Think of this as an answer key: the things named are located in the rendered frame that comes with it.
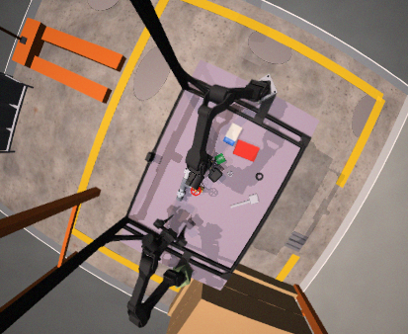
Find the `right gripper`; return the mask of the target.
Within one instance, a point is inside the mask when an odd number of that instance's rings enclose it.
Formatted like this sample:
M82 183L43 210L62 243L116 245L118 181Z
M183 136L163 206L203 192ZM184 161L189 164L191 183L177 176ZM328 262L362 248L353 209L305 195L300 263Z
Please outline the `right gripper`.
M156 227L156 228L161 228L162 230L163 230L163 228L166 228L165 226L163 226L171 217L172 217L173 215L171 215L170 217L168 217L168 218L166 218L166 219L164 219L164 220L160 220L159 218L157 218L155 221L154 221L154 223L153 223L153 225ZM163 222L162 222L163 221ZM175 240L176 240L176 244L178 244L180 247L183 247L183 246L186 246L186 244L187 244L187 241L185 240L185 230L186 230L186 226L187 225L185 225L184 226L184 228L182 229L182 231L181 231L181 233L179 234L179 236L178 236L178 238L176 237L175 238ZM167 229L167 228L166 228ZM162 235L161 235L162 236ZM163 241L161 241L160 239L161 239L161 236L158 238L158 242L160 243L160 244L162 244L165 248L167 248L168 247L168 245L166 245L166 241L165 240L163 240ZM179 242L179 243L177 243L177 242Z

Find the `grey pipe with red valve handwheels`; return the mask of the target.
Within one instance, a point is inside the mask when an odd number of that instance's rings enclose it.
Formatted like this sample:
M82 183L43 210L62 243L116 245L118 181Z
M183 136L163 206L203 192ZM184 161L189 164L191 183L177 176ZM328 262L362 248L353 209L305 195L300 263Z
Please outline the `grey pipe with red valve handwheels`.
M177 192L177 195L178 195L177 198L176 198L177 201L181 201L181 200L182 200L182 197L183 197L184 194L186 193L186 192L185 192L186 188L191 188L191 193L192 193L193 195L195 195L195 193L193 193L192 191L197 192L198 195L203 192L203 189L204 189L204 188L203 188L202 186L200 186L197 190L195 190L194 188L192 188L192 187L186 185L186 182L187 182L187 180L188 180L188 178L189 178L189 173L190 173L190 172L191 172L191 171L190 171L189 169L187 169L187 168L186 168L185 171L184 171L185 176L183 177L183 180L182 180L180 189L179 189L178 192ZM199 191L199 192L198 192L198 191Z

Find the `red rectangular block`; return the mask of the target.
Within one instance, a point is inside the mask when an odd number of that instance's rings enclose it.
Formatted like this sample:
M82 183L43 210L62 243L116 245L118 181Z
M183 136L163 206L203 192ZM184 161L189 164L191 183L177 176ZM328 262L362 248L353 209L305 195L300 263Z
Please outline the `red rectangular block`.
M235 149L236 148L236 149ZM255 158L258 154L259 147L244 142L242 140L237 141L236 146L234 148L233 154L248 159L250 161L255 161Z

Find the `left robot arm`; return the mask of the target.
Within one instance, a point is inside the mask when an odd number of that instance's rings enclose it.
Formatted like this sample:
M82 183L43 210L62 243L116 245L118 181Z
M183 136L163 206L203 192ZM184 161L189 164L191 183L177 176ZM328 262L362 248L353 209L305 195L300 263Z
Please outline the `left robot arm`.
M266 88L264 89L265 86ZM237 90L236 95L233 89ZM186 182L188 186L197 190L204 179L203 175L210 168L212 156L206 153L206 145L212 120L215 118L215 116L224 112L231 104L234 103L234 100L247 98L246 100L259 102L259 100L269 94L271 94L270 80L257 81L251 79L246 87L232 89L216 84L212 85L212 87L204 95L203 103L198 109L199 116L193 145L186 156L187 169L191 171L189 173L189 177L191 177L188 178ZM210 100L219 104L212 108L206 107ZM201 176L203 177L201 178Z

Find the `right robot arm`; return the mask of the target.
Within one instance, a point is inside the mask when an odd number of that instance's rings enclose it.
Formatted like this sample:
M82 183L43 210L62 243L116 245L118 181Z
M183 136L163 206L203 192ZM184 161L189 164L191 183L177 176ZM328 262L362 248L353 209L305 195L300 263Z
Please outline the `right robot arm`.
M166 245L169 245L170 242L172 243L175 240L178 233L172 228L164 228L160 235L162 235L160 240L165 240L167 242ZM142 249L141 252L141 259L138 267L139 276L130 301L127 303L129 321L139 328L144 327L147 324L150 318L151 310L164 295L164 293L170 287L179 287L186 280L186 276L184 273L182 273L182 271L178 273L171 269L166 270L166 272L163 274L163 281L161 284L150 295L150 297L144 303L142 303L150 277L155 274L155 270L158 268L158 261L161 260L160 256L166 248L160 244L151 233L145 234L142 237L141 243L141 248L145 248L145 250Z

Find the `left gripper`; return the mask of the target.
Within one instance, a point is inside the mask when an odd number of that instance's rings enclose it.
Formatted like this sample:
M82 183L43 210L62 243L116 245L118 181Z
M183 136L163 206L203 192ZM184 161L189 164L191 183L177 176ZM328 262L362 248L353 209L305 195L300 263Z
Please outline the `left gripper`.
M209 168L209 174L208 177L215 183L222 175L223 173L217 168L217 167L212 167L212 163L210 162L210 168Z

